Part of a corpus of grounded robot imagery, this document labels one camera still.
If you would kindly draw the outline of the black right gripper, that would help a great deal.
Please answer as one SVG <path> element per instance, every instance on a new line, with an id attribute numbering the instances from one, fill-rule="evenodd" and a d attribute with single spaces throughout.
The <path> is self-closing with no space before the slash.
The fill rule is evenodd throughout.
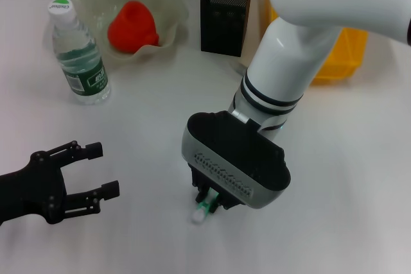
<path id="1" fill-rule="evenodd" d="M 197 168 L 190 165 L 192 184 L 198 189 L 198 194 L 195 198 L 196 203 L 202 203 L 208 197 L 209 189 L 212 187 L 211 180 L 200 172 Z M 211 203 L 211 212 L 215 212 L 218 207 L 223 207 L 229 210 L 232 207 L 240 205 L 241 201 L 229 193 L 218 193 Z"/>

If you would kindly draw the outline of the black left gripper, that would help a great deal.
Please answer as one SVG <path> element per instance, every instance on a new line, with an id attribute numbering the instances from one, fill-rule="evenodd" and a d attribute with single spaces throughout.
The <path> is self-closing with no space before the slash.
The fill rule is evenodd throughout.
<path id="1" fill-rule="evenodd" d="M 100 200 L 119 196 L 119 182 L 116 180 L 91 191 L 66 196 L 61 167 L 102 156 L 100 142 L 83 148 L 77 141 L 71 141 L 48 152 L 33 153 L 24 168 L 1 175 L 1 222 L 36 214 L 53 225 L 64 217 L 100 213 Z"/>

